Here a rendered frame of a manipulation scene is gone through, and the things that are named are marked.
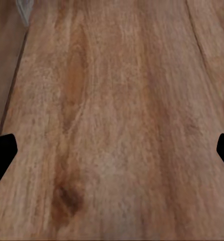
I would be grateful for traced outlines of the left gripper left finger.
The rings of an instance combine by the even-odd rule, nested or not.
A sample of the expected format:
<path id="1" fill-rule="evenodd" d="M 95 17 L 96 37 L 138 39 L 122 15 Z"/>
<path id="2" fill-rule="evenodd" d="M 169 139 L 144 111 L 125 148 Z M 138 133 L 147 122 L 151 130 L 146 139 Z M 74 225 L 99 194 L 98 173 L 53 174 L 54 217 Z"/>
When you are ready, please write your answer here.
<path id="1" fill-rule="evenodd" d="M 17 143 L 13 134 L 0 137 L 0 180 L 17 152 Z"/>

